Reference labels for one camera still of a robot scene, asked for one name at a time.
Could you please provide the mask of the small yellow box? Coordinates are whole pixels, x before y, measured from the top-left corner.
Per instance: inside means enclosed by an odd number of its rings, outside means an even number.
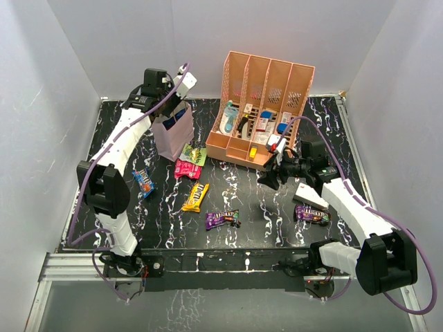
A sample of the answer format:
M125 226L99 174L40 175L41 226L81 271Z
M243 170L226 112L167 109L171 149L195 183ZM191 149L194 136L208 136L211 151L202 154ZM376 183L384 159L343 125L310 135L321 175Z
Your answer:
M250 160L254 160L256 154L257 154L257 147L256 146L252 146L250 148L249 155L248 155L249 159Z

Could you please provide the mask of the orange desk file organizer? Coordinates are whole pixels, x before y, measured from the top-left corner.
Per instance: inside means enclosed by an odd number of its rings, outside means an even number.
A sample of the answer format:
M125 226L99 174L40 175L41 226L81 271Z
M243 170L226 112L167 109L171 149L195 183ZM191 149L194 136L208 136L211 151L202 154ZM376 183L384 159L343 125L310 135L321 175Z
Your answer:
M286 62L268 57L231 51L226 57L221 85L219 113L206 141L208 156L237 165L262 169L270 158L266 145L252 141L257 119L264 110L275 111L265 132L277 133L282 112L292 113L291 130L284 138L286 147L293 147L309 90L314 81L314 66ZM233 131L224 135L219 130L222 114L229 100L239 109ZM248 140L239 137L237 127L244 114L249 114ZM248 155L257 147L254 160Z

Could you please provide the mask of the blue M&M's packet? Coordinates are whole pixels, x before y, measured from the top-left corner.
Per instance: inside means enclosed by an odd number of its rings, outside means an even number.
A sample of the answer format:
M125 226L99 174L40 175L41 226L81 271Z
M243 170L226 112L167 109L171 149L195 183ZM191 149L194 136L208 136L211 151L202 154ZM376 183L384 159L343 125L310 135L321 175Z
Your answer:
M139 171L133 171L132 174L139 185L141 194L146 199L155 189L154 183L150 178L148 168L144 168Z

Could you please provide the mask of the pink candy packet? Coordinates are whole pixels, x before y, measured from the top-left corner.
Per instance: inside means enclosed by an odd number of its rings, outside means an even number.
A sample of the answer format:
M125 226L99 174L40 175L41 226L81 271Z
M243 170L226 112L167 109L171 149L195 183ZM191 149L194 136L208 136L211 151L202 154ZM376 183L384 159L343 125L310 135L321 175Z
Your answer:
M198 166L188 161L182 161L180 159L177 159L174 168L174 177L176 179L179 179L183 176L186 176L189 179L198 180L201 176L201 170L202 166Z

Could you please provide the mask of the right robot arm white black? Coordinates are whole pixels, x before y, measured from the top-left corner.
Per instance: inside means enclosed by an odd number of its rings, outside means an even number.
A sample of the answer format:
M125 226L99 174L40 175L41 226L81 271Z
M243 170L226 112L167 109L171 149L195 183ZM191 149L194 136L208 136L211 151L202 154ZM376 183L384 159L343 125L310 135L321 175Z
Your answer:
M330 163L321 139L304 140L302 153L286 147L284 138L272 134L266 143L271 153L258 182L274 190L289 178L303 178L300 188L313 190L351 228L358 248L335 239L310 245L309 268L325 274L335 268L355 276L362 289L377 295L417 281L417 249L410 237L369 210L352 184L342 179L338 167Z

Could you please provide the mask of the blue Burts chips bag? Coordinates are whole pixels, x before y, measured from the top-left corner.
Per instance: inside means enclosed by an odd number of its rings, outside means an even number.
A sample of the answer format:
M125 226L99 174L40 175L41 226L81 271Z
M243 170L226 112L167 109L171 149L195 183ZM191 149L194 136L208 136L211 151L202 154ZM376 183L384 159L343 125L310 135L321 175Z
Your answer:
M163 126L166 130L170 130L179 120L180 118L185 114L186 109L182 109L176 113L174 113L170 118L167 118L163 121Z

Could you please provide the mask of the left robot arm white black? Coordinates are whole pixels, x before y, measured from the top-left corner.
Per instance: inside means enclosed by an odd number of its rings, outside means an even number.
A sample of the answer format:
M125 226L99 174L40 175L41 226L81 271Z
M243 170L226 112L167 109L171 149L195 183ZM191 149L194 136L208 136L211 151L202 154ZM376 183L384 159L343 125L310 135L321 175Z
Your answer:
M127 276L137 276L143 269L141 249L127 216L131 193L123 178L129 157L152 121L169 116L184 99L195 79L188 64L176 77L167 71L148 68L139 84L121 104L120 118L108 139L89 161L78 163L80 186L78 203L85 203L100 222L110 247L101 256L105 265Z

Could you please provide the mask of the white rectangular box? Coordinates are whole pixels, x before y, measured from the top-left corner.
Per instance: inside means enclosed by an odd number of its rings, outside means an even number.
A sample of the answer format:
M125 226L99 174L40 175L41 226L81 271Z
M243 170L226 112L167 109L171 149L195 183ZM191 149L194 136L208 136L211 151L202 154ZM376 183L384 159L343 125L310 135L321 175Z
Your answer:
M319 210L327 210L329 208L329 203L321 198L314 188L305 183L298 184L293 200L300 201Z

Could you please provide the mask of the green candy packet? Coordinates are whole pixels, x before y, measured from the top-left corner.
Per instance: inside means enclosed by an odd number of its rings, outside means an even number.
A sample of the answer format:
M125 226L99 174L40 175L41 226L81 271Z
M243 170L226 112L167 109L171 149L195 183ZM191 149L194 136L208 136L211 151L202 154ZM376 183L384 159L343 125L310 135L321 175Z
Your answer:
M190 144L185 144L179 159L183 162L192 163L196 166L203 167L206 157L206 148L193 148Z

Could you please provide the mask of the pale pink paper bag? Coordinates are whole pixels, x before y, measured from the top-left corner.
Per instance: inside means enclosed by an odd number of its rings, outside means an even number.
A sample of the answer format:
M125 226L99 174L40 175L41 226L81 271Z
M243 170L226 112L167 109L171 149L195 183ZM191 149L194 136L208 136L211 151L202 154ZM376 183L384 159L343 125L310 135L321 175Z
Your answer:
M194 138L191 106L188 102L182 101L174 113L182 109L186 109L185 114L170 130L166 130L163 126L163 121L166 118L157 118L151 128L157 152L160 156L171 161L175 161L180 156L184 145L190 143Z

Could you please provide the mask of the purple m&m's packet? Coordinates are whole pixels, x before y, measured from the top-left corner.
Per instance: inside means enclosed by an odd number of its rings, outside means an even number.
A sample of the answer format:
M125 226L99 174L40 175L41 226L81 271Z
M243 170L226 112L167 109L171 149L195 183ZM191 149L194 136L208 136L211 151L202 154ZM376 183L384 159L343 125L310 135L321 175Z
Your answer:
M206 230L212 230L221 225L229 225L231 227L240 227L239 210L230 210L226 212L211 212L206 214L205 227Z
M331 215L309 206L297 205L294 210L294 218L297 221L326 226L331 221Z

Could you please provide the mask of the light blue tape dispenser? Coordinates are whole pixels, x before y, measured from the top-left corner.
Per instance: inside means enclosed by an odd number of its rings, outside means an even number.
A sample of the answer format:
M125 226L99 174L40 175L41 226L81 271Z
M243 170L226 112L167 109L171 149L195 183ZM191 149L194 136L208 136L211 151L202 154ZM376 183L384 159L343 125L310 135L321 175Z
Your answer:
M238 117L239 109L229 100L221 117L219 130L224 135L229 135L233 131L235 121Z

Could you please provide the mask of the yellow M&M's packet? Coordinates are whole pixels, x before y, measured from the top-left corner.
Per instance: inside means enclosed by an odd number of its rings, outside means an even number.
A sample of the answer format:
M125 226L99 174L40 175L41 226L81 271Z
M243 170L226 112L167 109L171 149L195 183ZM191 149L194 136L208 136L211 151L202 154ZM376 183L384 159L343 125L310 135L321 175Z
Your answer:
M196 183L191 189L188 199L183 204L181 210L200 213L202 201L209 189L209 184Z

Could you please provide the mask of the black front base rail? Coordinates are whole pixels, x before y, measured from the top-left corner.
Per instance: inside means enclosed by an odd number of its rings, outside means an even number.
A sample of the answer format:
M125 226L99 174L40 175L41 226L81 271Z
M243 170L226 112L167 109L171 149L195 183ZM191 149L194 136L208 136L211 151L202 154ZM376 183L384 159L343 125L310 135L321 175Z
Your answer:
M145 292L178 290L280 289L303 292L309 284L335 290L347 280L337 268L314 268L306 248L144 249L131 259L132 271L119 270L102 254L105 276L118 285L138 283Z

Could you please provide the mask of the white plastic packet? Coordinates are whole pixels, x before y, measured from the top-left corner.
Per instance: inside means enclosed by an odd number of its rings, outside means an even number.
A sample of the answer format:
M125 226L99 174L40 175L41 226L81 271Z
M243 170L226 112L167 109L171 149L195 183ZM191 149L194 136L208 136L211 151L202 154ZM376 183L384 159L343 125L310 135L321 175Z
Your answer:
M254 134L252 141L257 144L265 145L265 144L267 144L270 136L271 136L270 132L260 132L259 131Z

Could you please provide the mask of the purple M&M's packet centre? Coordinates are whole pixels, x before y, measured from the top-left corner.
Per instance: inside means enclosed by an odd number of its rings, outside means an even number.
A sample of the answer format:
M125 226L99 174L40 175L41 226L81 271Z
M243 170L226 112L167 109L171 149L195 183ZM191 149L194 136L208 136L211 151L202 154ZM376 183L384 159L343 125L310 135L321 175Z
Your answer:
M221 225L229 225L231 227L240 227L239 210L230 210L226 212L211 212L206 214L205 227L206 230L212 230Z

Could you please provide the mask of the purple M&M's packet right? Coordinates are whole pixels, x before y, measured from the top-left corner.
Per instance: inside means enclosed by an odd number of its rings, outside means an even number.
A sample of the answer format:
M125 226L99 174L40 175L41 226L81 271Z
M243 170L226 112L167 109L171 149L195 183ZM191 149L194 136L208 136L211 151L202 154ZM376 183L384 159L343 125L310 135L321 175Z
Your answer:
M297 205L294 210L294 218L297 221L326 226L331 221L331 215L309 206Z

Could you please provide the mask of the blue white item pack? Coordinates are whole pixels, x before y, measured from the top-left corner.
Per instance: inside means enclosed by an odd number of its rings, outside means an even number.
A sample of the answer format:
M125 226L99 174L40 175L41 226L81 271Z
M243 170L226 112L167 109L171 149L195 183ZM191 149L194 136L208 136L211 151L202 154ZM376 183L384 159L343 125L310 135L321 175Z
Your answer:
M277 133L279 135L286 136L290 133L292 118L292 113L286 111L282 112L282 117L277 126Z

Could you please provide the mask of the black yellow utility knife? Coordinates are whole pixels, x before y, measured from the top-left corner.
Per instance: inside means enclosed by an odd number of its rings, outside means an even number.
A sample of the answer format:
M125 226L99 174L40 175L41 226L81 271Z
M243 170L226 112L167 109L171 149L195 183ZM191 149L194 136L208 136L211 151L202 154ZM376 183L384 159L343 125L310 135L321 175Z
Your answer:
M249 114L244 114L237 127L239 137L248 140Z

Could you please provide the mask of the aluminium frame rail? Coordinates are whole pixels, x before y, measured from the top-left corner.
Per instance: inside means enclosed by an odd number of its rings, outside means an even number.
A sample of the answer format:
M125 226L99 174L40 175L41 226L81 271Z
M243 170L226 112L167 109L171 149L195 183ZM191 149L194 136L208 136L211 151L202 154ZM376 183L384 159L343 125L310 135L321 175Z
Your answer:
M322 302L307 290L315 277L281 272L166 273L148 281L122 279L116 294L93 273L86 254L50 255L26 324L27 331L425 331L424 318L370 297L357 282L336 277L339 297Z

